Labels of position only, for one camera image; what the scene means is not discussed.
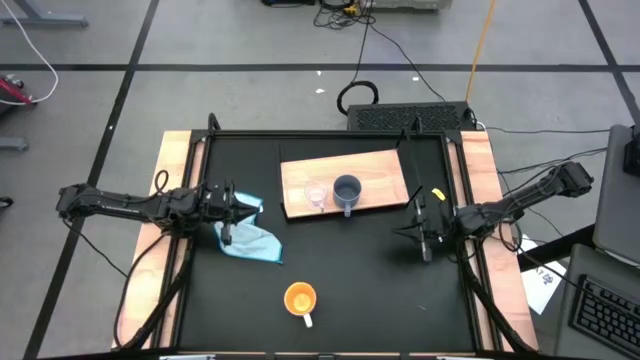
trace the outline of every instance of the clear plastic cup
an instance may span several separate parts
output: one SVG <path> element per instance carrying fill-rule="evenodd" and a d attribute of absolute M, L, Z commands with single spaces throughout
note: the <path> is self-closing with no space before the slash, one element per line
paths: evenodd
<path fill-rule="evenodd" d="M 324 212 L 327 203 L 327 187 L 317 181 L 309 181 L 304 187 L 304 195 L 307 203 L 314 209 Z"/>

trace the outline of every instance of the yellow cable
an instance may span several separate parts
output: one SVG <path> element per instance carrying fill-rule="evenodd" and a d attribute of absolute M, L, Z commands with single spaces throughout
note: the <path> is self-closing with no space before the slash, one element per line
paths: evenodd
<path fill-rule="evenodd" d="M 467 96 L 465 100 L 469 103 L 471 99 L 471 88 L 473 84 L 473 78 L 476 75 L 476 65 L 478 64 L 478 59 L 480 58 L 480 53 L 482 53 L 482 46 L 484 45 L 484 38 L 487 36 L 487 30 L 489 30 L 489 25 L 491 25 L 491 18 L 493 18 L 493 9 L 496 7 L 496 0 L 491 0 L 491 5 L 489 6 L 489 14 L 487 15 L 487 19 L 484 21 L 484 28 L 482 29 L 482 36 L 480 36 L 480 42 L 478 42 L 478 47 L 476 48 L 476 56 L 473 58 L 473 65 L 471 65 L 471 75 L 469 76 L 469 83 L 467 84 Z"/>

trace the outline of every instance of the light blue towel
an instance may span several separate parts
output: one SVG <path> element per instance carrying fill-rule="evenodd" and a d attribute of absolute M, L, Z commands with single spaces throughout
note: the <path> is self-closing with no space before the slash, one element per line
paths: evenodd
<path fill-rule="evenodd" d="M 259 206 L 262 212 L 262 199 L 240 192 L 236 192 L 235 196 L 247 205 Z M 231 225 L 232 242 L 228 246 L 224 246 L 220 237 L 222 222 L 214 223 L 220 249 L 229 256 L 282 264 L 282 244 L 272 233 L 254 225 L 256 216 L 252 215 L 238 225 Z"/>

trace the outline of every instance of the orange mug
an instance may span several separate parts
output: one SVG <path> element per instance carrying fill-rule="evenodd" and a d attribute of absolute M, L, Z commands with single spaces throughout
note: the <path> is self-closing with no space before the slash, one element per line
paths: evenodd
<path fill-rule="evenodd" d="M 284 307 L 291 315 L 302 316 L 308 328 L 313 326 L 311 312 L 316 307 L 316 291 L 305 282 L 291 284 L 284 293 Z"/>

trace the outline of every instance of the wooden cutting board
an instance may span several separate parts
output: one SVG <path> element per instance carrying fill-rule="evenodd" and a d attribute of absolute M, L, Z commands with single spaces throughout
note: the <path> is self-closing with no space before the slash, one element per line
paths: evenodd
<path fill-rule="evenodd" d="M 360 200 L 352 211 L 409 201 L 396 149 L 288 161 L 281 163 L 280 169 L 284 207 L 289 218 L 342 212 L 333 201 L 333 182 L 341 175 L 353 175 L 362 184 Z M 307 201 L 305 186 L 310 181 L 321 183 L 327 189 L 324 212 Z"/>

